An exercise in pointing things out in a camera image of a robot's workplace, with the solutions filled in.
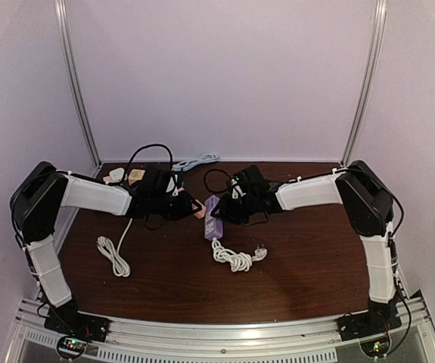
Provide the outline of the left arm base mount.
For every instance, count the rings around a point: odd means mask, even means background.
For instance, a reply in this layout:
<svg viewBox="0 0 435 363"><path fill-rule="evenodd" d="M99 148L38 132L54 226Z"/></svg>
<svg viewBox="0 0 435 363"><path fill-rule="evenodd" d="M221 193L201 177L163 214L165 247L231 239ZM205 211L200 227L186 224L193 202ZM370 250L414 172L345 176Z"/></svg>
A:
<svg viewBox="0 0 435 363"><path fill-rule="evenodd" d="M59 307L49 305L44 323L44 327L48 330L84 341L101 343L106 340L109 325L108 318L81 313L74 299Z"/></svg>

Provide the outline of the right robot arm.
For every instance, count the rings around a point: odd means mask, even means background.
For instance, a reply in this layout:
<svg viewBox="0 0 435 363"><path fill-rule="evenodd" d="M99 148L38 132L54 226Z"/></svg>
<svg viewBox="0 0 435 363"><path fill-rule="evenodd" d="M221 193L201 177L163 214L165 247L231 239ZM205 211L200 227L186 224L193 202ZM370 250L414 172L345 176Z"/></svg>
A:
<svg viewBox="0 0 435 363"><path fill-rule="evenodd" d="M228 177L219 195L210 216L235 225L246 225L256 214L342 205L365 250L368 298L382 304L364 315L362 325L368 333L378 334L392 321L392 312L384 304L396 294L398 228L393 224L393 208L399 201L365 162L357 160L345 168L289 181L267 179L252 165Z"/></svg>

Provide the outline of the small pink charger plug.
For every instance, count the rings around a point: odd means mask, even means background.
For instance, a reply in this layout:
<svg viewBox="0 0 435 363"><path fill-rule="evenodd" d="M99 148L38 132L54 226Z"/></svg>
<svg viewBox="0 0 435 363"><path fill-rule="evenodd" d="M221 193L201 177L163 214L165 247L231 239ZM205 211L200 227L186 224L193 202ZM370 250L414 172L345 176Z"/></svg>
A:
<svg viewBox="0 0 435 363"><path fill-rule="evenodd" d="M195 216L197 219L203 219L206 214L206 207L198 204L193 205L193 216Z"/></svg>

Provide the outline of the purple power strip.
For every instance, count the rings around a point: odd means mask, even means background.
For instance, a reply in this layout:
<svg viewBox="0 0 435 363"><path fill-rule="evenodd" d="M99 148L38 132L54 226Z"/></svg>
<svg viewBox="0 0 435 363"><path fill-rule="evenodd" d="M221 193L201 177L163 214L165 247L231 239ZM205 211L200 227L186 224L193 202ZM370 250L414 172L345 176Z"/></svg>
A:
<svg viewBox="0 0 435 363"><path fill-rule="evenodd" d="M221 219L212 216L220 198L212 195L205 200L206 214L204 219L204 238L208 241L221 239L223 236L223 223Z"/></svg>

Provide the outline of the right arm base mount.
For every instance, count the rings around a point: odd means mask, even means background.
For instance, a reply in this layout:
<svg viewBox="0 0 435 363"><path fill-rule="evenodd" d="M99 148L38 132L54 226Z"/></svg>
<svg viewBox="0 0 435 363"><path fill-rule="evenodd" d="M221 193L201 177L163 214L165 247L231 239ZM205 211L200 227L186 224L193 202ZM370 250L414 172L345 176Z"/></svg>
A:
<svg viewBox="0 0 435 363"><path fill-rule="evenodd" d="M368 301L365 312L346 313L337 319L337 327L342 341L360 339L402 326L396 304Z"/></svg>

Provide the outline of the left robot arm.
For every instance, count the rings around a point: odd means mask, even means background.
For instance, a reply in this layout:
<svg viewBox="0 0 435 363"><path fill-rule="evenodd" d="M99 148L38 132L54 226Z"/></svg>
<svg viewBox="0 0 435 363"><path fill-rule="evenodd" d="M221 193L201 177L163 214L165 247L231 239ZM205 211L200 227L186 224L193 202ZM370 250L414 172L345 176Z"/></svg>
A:
<svg viewBox="0 0 435 363"><path fill-rule="evenodd" d="M87 209L128 219L159 216L178 221L202 211L173 171L147 166L141 180L105 183L42 161L10 199L15 237L51 306L68 304L73 294L54 245L55 225L65 208Z"/></svg>

